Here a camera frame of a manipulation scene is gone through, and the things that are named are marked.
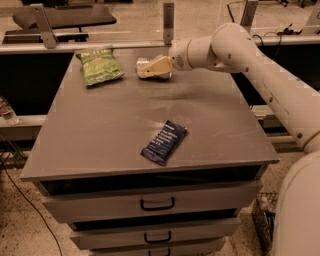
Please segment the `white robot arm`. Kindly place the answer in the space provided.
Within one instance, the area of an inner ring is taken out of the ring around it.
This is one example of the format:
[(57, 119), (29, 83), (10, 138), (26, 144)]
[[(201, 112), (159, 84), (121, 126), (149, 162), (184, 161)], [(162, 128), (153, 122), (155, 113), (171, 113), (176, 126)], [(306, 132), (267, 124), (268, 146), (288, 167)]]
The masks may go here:
[(236, 23), (211, 36), (173, 41), (166, 56), (138, 67), (137, 74), (196, 68), (243, 74), (303, 150), (279, 191), (271, 254), (320, 256), (320, 94), (264, 55)]

